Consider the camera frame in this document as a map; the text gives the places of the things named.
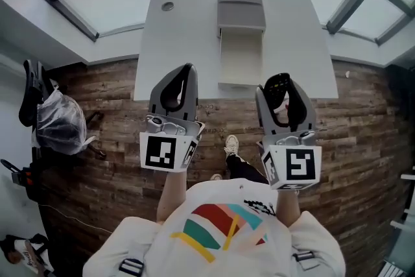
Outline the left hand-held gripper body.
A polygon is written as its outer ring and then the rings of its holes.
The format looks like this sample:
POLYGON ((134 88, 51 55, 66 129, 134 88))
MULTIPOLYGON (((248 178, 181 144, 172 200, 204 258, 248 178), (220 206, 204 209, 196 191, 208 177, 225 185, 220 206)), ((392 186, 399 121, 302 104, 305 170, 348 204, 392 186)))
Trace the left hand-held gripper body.
POLYGON ((144 169, 181 173, 187 170, 205 124, 149 113, 139 134, 140 165, 144 169))

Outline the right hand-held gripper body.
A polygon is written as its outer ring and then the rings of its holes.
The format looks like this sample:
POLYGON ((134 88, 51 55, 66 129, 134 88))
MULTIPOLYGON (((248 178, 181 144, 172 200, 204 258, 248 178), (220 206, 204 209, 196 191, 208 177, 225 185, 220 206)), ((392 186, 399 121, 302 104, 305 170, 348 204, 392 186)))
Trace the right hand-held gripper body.
POLYGON ((264 136, 261 160, 273 190, 302 190, 320 181, 322 148, 314 130, 264 136))

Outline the black remote control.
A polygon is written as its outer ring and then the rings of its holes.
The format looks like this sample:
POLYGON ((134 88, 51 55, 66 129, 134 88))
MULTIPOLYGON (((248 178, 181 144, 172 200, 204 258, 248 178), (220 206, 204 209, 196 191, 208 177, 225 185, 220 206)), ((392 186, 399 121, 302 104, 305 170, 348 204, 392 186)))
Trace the black remote control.
POLYGON ((263 88, 268 107, 275 110, 284 101, 291 78, 288 73, 279 73, 270 77, 263 88))

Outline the grey drawer organizer tray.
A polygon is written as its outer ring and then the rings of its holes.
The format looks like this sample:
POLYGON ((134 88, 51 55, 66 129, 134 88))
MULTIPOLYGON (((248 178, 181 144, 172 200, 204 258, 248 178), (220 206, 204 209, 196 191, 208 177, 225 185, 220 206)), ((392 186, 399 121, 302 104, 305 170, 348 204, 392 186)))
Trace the grey drawer organizer tray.
POLYGON ((248 89, 262 81, 266 27, 263 0, 217 0, 219 86, 248 89))

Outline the person's left forearm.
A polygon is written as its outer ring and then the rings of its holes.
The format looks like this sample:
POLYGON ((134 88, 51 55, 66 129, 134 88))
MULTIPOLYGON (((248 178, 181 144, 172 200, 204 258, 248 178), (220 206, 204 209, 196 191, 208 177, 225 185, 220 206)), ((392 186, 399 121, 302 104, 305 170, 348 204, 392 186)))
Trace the person's left forearm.
POLYGON ((186 198, 187 173, 168 173, 158 203, 156 222, 163 224, 186 198))

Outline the person's right forearm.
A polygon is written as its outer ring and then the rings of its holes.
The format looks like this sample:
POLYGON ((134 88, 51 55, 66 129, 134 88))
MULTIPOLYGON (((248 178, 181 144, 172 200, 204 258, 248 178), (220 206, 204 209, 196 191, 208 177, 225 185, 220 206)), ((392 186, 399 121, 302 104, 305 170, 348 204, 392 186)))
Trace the person's right forearm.
POLYGON ((288 228, 300 218, 300 215, 297 191, 279 191, 276 205, 276 218, 288 228))

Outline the person's leg in black trousers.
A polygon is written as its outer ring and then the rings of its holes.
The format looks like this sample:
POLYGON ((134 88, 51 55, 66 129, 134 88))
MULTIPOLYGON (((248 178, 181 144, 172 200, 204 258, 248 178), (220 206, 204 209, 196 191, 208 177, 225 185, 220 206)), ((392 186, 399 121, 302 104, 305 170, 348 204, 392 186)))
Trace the person's leg in black trousers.
POLYGON ((251 182, 269 185, 265 176, 237 154, 230 154, 226 157, 226 166, 230 172, 230 179, 243 178, 251 182))

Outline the clear plastic bag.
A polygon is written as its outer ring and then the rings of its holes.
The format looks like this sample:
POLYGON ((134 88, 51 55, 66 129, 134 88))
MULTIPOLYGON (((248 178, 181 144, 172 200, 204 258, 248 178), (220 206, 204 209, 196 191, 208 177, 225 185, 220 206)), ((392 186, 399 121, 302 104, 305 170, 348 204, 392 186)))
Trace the clear plastic bag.
POLYGON ((86 118, 78 103, 57 88, 39 104, 32 146, 50 148, 65 155, 84 151, 95 136, 87 137, 86 118))

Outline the person's white printed shirt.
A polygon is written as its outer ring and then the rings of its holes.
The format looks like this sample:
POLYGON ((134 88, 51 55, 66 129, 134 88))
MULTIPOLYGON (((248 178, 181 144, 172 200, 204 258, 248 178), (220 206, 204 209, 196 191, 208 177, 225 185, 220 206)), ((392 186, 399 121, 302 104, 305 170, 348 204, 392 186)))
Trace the person's white printed shirt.
POLYGON ((305 211, 290 227, 276 218, 278 192, 243 178, 201 182, 163 223, 121 221, 85 263, 83 277, 116 277, 136 258, 142 277, 345 277, 335 238, 305 211), (314 259, 297 262, 293 252, 314 259))

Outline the black office chair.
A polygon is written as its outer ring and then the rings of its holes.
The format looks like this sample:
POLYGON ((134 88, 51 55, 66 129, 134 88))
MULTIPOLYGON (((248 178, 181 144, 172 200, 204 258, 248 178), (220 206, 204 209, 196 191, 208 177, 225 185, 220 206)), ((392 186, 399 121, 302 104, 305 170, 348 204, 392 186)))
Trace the black office chair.
MULTIPOLYGON (((37 61, 33 64, 30 60, 26 60, 23 63, 23 67, 26 74, 26 84, 23 101, 19 109, 19 120, 23 126, 31 127, 33 133, 36 128, 38 105, 44 103, 56 88, 60 91, 61 89, 59 85, 53 84, 53 81, 47 75, 47 71, 41 62, 37 61)), ((90 116, 84 117, 86 118, 87 126, 95 118, 101 120, 104 115, 101 112, 93 112, 90 116)), ((91 145, 91 143, 86 149, 93 151, 103 160, 106 158, 106 153, 102 150, 96 149, 91 145)))

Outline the white metal rack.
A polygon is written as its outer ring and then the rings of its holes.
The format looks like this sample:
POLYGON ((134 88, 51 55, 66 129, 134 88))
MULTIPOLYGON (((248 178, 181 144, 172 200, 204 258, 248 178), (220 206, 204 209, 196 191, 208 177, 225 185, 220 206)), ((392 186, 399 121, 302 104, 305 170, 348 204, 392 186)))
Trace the white metal rack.
POLYGON ((401 217, 390 222, 393 242, 386 260, 406 277, 415 277, 415 166, 401 180, 410 182, 410 193, 401 217))

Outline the orange and black device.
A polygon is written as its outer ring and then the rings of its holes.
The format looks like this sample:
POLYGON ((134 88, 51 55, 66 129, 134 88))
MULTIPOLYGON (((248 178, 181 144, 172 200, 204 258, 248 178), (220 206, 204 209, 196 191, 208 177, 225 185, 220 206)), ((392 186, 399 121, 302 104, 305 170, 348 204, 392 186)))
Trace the orange and black device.
POLYGON ((33 185, 32 172, 30 169, 12 171, 12 181, 19 186, 28 187, 33 185))

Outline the black and white bag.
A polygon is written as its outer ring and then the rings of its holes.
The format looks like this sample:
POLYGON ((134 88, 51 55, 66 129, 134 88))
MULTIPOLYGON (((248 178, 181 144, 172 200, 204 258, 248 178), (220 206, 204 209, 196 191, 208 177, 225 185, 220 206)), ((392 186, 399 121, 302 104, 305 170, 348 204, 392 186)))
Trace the black and white bag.
POLYGON ((37 277, 56 277, 49 259, 49 240, 44 235, 35 234, 29 239, 6 235, 0 240, 0 249, 11 264, 22 263, 37 277))

